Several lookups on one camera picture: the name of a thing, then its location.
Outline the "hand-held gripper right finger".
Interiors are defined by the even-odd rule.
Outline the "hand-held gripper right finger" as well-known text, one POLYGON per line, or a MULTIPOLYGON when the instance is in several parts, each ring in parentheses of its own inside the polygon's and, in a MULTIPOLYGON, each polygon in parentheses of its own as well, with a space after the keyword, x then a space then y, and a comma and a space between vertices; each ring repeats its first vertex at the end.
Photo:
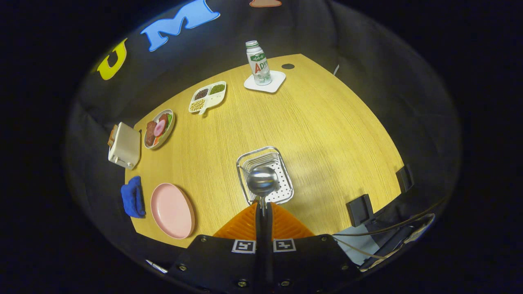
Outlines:
POLYGON ((316 236, 280 205, 266 206, 266 293, 336 293, 359 277, 360 270, 333 236, 316 236))

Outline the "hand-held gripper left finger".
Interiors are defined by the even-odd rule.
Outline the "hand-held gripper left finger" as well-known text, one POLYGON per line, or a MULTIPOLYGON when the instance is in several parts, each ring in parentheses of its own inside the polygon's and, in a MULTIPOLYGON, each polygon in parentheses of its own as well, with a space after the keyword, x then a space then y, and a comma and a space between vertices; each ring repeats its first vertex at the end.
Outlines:
POLYGON ((265 204, 254 205, 255 239, 199 235, 177 257, 168 277, 197 292, 265 292, 265 204))

